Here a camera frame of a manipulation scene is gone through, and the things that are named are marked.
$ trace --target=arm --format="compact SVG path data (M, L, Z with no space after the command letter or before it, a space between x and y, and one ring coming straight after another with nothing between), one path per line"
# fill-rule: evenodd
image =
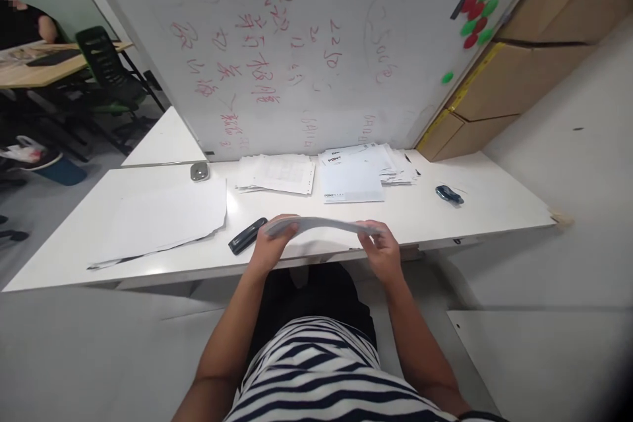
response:
M469 411L455 375L404 280L400 248L394 236L383 223L366 221L360 224L384 230L371 238L361 234L359 240L387 296L396 350L405 380L441 410L454 415Z
M266 277L296 232L296 225L289 226L284 234L271 238L264 227L259 229L253 257L204 347L193 383L172 422L219 422L231 410L246 371Z
M40 36L47 43L55 43L57 37L57 29L55 23L50 16L42 15L38 18L38 29Z

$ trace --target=person's left hand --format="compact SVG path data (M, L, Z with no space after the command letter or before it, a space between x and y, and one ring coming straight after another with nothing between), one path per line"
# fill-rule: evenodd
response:
M255 250L253 251L253 256L251 257L251 261L249 262L247 269L251 269L252 271L256 271L257 273L265 276L275 268L275 265L279 262L286 245L297 233L299 226L296 223L293 223L277 237L267 235L264 230L268 224L275 222L278 219L289 218L296 215L297 214L280 214L259 228L259 231L257 231L257 240L255 241Z

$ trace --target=green chair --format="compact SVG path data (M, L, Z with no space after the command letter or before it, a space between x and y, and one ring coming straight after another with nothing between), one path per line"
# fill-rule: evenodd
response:
M135 114L138 106L147 97L147 91L141 82L123 67L119 54L103 26L80 31L75 40L98 85L97 88L91 88L86 84L80 97L81 106L91 115L130 115L130 123L112 130L112 133L121 139L120 142L105 134L114 147L127 155L132 148L127 146L126 142L132 135L137 131L149 130L156 122L147 117L137 117Z

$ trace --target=red magnet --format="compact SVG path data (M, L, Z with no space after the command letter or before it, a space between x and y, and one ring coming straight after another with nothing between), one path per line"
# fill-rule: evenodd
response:
M468 12L468 19L469 20L474 20L479 15L481 15L481 12L483 12L483 7L485 7L485 6L486 5L484 4L484 2L476 3L475 6L473 7L473 9L470 10L470 12Z
M479 20L477 20L477 23L475 23L475 28L473 28L473 33L474 34L479 33L486 27L487 24L488 24L488 18L486 18L485 16L482 16Z
M476 34L472 34L471 36L466 38L466 41L464 42L464 49L472 48L475 45L475 43L477 43L477 38L478 37Z
M464 4L462 5L462 13L470 12L470 10L472 10L476 3L477 0L464 0Z

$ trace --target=trash bin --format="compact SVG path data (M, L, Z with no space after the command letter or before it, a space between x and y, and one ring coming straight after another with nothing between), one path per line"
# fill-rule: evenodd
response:
M22 167L22 169L33 171L64 186L81 183L87 176L84 170L68 158L64 158L64 154L56 150L48 150L37 163Z

